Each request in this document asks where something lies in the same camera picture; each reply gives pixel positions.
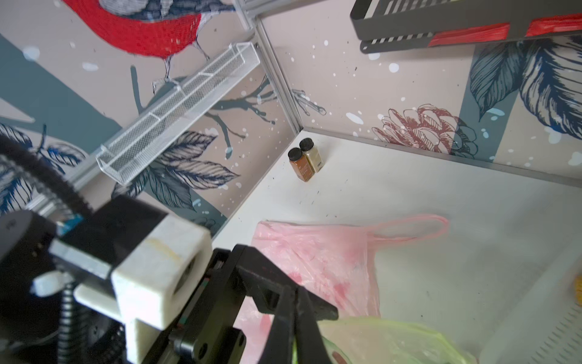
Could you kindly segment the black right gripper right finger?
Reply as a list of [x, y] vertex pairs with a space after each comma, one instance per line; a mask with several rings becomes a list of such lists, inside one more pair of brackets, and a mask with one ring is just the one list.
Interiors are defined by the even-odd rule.
[[303, 287], [296, 291], [295, 342], [298, 363], [332, 364], [315, 319], [309, 293]]

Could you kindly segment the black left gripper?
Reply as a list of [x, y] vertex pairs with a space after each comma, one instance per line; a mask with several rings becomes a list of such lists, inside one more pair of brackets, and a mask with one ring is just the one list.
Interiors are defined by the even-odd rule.
[[234, 327], [245, 297], [259, 312], [274, 314], [289, 301], [299, 317], [337, 320], [336, 306], [297, 284], [258, 249], [215, 249], [195, 291], [168, 329], [154, 342], [146, 363], [239, 363], [246, 336]]

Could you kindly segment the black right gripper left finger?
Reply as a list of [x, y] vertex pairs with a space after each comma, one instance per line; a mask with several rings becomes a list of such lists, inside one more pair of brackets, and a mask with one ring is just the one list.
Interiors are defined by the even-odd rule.
[[295, 308], [296, 292], [290, 287], [284, 287], [259, 364], [284, 364], [293, 361]]

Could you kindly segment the green avocado print plastic bag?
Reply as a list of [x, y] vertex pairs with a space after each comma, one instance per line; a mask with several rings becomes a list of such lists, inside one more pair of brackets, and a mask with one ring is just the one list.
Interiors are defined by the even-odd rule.
[[373, 316], [318, 323], [332, 363], [477, 363], [444, 334]]

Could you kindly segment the pink plastic bag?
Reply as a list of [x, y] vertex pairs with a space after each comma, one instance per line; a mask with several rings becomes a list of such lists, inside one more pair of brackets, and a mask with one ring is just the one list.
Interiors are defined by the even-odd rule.
[[380, 234], [394, 225], [388, 222], [355, 227], [262, 221], [256, 227], [252, 246], [294, 282], [336, 306], [339, 319], [381, 319], [375, 254], [392, 245], [420, 241], [419, 237], [388, 238]]

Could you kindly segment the brown spice jar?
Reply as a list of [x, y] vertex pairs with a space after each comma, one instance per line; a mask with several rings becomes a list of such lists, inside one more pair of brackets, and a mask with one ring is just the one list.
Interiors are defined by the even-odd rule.
[[314, 176], [315, 172], [300, 148], [293, 147], [287, 155], [289, 162], [300, 180], [307, 182]]

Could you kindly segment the light spice jar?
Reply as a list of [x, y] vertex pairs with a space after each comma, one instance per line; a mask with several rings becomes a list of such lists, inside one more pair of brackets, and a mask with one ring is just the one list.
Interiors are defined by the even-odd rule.
[[303, 152], [303, 155], [308, 159], [310, 165], [312, 166], [315, 173], [321, 171], [324, 166], [324, 162], [311, 138], [305, 138], [299, 143], [299, 148]]

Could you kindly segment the white perforated plastic basket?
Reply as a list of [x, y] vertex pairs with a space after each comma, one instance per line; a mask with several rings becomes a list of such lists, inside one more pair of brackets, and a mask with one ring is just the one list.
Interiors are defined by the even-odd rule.
[[540, 276], [482, 350], [479, 362], [581, 362], [580, 242]]

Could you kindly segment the black wall shelf basket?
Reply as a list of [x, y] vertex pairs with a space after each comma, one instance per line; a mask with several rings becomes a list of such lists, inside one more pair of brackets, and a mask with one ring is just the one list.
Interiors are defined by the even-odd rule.
[[515, 42], [581, 32], [579, 1], [357, 1], [365, 54]]

